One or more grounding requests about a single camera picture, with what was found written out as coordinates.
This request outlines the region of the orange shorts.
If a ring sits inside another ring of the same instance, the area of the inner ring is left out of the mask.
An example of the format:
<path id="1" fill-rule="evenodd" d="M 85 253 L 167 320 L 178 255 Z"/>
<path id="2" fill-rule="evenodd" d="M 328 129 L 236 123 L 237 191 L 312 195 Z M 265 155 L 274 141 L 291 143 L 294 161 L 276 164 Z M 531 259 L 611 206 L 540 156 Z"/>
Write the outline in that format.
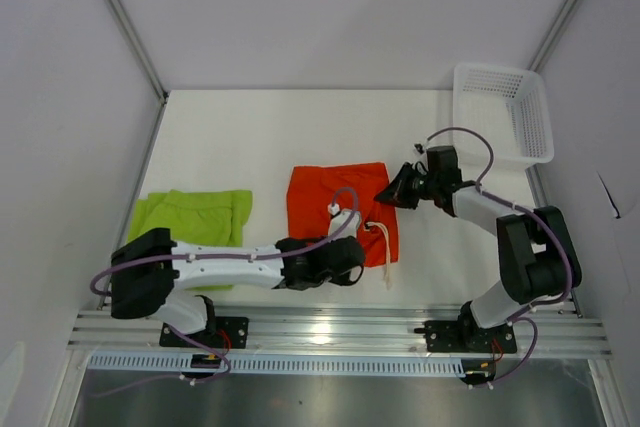
<path id="1" fill-rule="evenodd" d="M 294 167 L 286 196 L 289 235 L 311 238 L 327 234 L 330 202 L 336 201 L 342 208 L 352 207 L 349 193 L 336 193 L 343 187 L 351 187 L 358 196 L 362 226 L 358 229 L 357 239 L 365 250 L 365 265 L 381 267 L 398 262 L 400 242 L 396 211 L 374 200 L 388 184 L 389 175 L 382 162 Z"/>

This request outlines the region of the lime green shorts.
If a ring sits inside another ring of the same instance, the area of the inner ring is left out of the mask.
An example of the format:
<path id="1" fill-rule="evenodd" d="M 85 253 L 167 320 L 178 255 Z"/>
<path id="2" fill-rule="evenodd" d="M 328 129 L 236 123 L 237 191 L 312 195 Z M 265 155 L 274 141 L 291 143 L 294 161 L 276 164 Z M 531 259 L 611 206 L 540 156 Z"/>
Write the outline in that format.
<path id="1" fill-rule="evenodd" d="M 176 241 L 210 247 L 241 247 L 253 206 L 249 190 L 153 192 L 136 202 L 127 240 L 168 228 Z"/>

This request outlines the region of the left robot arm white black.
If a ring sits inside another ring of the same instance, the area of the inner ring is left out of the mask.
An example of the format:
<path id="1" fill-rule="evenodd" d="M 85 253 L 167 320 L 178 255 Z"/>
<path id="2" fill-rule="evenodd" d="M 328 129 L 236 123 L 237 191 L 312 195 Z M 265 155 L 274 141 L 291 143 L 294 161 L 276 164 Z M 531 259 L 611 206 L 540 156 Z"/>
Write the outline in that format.
<path id="1" fill-rule="evenodd" d="M 111 316 L 154 318 L 204 347 L 215 339 L 217 323 L 203 289 L 349 287 L 360 279 L 352 271 L 362 273 L 364 263 L 364 249 L 353 236 L 286 238 L 258 248 L 211 247 L 175 241 L 169 229 L 155 228 L 112 255 Z"/>

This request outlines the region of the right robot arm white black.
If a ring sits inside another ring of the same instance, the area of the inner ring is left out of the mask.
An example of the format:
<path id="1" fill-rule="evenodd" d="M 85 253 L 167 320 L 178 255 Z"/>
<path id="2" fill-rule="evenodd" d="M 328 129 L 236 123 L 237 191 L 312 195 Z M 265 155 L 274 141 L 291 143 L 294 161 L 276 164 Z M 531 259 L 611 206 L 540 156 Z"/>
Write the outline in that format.
<path id="1" fill-rule="evenodd" d="M 456 336 L 464 348 L 481 349 L 493 331 L 534 307 L 564 301 L 580 285 L 581 265 L 558 208 L 530 210 L 485 190 L 479 182 L 465 181 L 452 146 L 429 148 L 426 159 L 424 170 L 405 163 L 374 200 L 411 210 L 422 200 L 431 201 L 496 238 L 499 280 L 465 303 L 456 321 Z"/>

